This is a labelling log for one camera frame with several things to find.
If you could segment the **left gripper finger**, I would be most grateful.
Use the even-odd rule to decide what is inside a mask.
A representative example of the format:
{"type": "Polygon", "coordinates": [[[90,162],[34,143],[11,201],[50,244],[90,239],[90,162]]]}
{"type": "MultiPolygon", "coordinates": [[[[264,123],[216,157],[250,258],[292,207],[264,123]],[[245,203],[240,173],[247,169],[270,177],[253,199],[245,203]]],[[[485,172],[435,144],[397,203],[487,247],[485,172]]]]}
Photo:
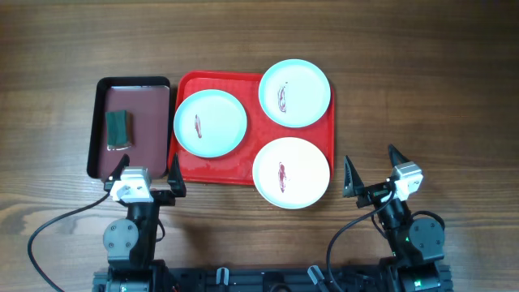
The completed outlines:
{"type": "Polygon", "coordinates": [[[177,154],[174,154],[173,161],[169,168],[167,183],[174,197],[185,197],[187,195],[187,188],[182,177],[177,154]]]}
{"type": "Polygon", "coordinates": [[[108,177],[109,181],[116,181],[121,178],[121,174],[124,171],[124,169],[129,166],[130,158],[127,154],[123,154],[119,163],[114,168],[114,170],[111,172],[111,174],[108,177]]]}

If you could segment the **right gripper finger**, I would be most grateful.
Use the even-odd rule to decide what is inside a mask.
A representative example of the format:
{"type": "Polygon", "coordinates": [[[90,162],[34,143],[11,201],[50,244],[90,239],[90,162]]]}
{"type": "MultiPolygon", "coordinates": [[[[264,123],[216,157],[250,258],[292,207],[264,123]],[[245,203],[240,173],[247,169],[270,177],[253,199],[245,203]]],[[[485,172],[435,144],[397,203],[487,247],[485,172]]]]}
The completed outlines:
{"type": "Polygon", "coordinates": [[[355,197],[361,195],[364,192],[364,184],[362,179],[358,175],[357,170],[354,168],[353,162],[348,156],[344,158],[345,166],[345,179],[343,187],[344,197],[355,197]]]}
{"type": "Polygon", "coordinates": [[[388,155],[392,167],[407,163],[410,161],[409,158],[404,156],[393,144],[388,146],[388,155]]]}

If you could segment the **green scrubbing sponge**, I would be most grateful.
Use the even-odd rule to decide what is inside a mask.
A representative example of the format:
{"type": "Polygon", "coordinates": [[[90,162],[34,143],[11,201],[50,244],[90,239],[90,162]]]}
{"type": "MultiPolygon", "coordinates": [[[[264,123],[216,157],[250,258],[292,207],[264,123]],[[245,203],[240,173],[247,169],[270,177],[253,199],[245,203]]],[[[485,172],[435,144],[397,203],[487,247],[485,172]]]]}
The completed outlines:
{"type": "Polygon", "coordinates": [[[132,146],[132,117],[126,110],[105,113],[106,143],[109,151],[118,151],[132,146]]]}

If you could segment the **white plate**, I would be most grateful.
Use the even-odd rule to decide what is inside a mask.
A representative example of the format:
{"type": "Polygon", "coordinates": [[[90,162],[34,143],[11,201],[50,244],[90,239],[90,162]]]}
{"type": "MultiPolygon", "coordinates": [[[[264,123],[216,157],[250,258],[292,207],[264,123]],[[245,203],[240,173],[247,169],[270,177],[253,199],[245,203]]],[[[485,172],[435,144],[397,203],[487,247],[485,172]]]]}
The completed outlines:
{"type": "Polygon", "coordinates": [[[324,195],[331,172],[325,155],[314,144],[284,137],[260,149],[253,162],[252,178],[257,191],[270,204],[300,209],[324,195]]]}

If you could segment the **light blue plate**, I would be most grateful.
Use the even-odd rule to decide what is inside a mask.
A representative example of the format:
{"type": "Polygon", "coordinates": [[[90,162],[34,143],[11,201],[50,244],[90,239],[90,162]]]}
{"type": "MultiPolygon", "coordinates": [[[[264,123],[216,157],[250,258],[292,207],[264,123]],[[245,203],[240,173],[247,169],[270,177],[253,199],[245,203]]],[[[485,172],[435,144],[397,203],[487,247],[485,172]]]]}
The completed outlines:
{"type": "Polygon", "coordinates": [[[326,75],[313,63],[286,59],[269,67],[262,76],[258,99],[264,113],[275,123],[290,128],[317,122],[331,102],[326,75]]]}
{"type": "Polygon", "coordinates": [[[234,150],[247,132],[247,114],[233,95],[216,89],[191,94],[174,115],[174,134],[189,153],[221,157],[234,150]]]}

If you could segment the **light blue plate top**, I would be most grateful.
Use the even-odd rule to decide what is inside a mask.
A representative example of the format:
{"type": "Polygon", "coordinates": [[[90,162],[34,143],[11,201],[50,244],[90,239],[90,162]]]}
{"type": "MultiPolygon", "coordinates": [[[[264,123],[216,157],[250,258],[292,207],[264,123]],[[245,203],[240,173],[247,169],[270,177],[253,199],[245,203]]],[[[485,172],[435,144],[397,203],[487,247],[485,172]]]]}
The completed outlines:
{"type": "Polygon", "coordinates": [[[326,75],[313,63],[286,59],[269,67],[262,76],[258,99],[264,113],[275,123],[290,128],[317,122],[331,102],[326,75]]]}

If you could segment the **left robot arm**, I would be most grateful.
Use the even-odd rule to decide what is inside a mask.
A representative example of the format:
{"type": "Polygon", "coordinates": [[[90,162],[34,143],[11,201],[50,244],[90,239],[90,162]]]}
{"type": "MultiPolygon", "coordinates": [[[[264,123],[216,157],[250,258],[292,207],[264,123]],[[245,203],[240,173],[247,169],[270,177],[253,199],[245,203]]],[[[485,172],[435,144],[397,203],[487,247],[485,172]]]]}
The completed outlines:
{"type": "Polygon", "coordinates": [[[178,158],[169,169],[169,190],[152,189],[148,170],[129,163],[129,156],[123,155],[104,182],[108,195],[127,208],[127,216],[105,229],[103,244],[109,267],[94,275],[92,291],[176,291],[178,281],[165,261],[156,260],[154,255],[161,241],[157,230],[164,228],[159,220],[160,207],[174,206],[176,198],[187,194],[178,158]]]}

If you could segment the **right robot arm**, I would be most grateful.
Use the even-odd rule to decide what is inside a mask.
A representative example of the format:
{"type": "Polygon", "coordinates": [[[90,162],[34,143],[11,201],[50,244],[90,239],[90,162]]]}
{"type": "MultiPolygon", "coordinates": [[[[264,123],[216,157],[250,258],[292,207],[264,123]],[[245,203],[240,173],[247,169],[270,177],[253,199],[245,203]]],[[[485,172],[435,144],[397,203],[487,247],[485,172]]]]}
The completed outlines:
{"type": "Polygon", "coordinates": [[[445,223],[429,211],[411,212],[407,200],[423,181],[422,169],[388,146],[392,173],[367,186],[353,162],[345,157],[343,196],[357,199],[358,208],[372,207],[369,218],[387,240],[392,256],[377,265],[345,266],[337,284],[344,291],[446,291],[439,262],[444,258],[445,223]]]}

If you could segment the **red plastic tray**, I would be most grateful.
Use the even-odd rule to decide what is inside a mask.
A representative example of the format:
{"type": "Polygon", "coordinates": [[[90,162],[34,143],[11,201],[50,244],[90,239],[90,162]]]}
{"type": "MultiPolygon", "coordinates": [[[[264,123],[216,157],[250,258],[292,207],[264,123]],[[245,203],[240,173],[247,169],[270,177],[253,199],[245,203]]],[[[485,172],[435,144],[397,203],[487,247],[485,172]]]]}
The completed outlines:
{"type": "Polygon", "coordinates": [[[308,127],[288,128],[276,124],[261,109],[258,89],[261,74],[229,71],[190,71],[179,81],[174,107],[191,94],[204,89],[217,89],[232,94],[247,113],[247,131],[240,144],[222,157],[202,158],[190,154],[170,136],[167,165],[178,157],[183,179],[193,183],[251,185],[253,161],[258,151],[272,140],[298,137],[313,143],[326,157],[330,174],[335,166],[335,93],[330,105],[317,122],[308,127]]]}

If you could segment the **black tray with red water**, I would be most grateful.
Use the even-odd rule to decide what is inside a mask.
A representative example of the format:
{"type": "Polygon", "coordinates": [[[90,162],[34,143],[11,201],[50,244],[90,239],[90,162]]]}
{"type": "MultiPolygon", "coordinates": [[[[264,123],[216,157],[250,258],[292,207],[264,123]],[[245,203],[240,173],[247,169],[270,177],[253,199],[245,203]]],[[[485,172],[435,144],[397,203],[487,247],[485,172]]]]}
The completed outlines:
{"type": "Polygon", "coordinates": [[[98,81],[88,150],[87,174],[105,180],[123,154],[131,166],[143,166],[153,179],[168,172],[171,105],[176,89],[163,76],[105,77],[98,81]],[[125,110],[131,116],[132,145],[123,150],[107,148],[107,112],[125,110]]]}

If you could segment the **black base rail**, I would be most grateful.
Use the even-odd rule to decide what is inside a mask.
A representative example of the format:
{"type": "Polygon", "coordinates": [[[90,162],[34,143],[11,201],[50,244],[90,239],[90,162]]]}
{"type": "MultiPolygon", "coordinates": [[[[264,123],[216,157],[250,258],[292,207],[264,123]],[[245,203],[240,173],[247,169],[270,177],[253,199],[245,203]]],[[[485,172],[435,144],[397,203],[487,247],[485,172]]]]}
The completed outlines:
{"type": "Polygon", "coordinates": [[[312,268],[227,269],[172,268],[163,278],[94,274],[94,291],[448,291],[453,292],[450,267],[382,269],[350,265],[332,271],[333,277],[312,268]]]}

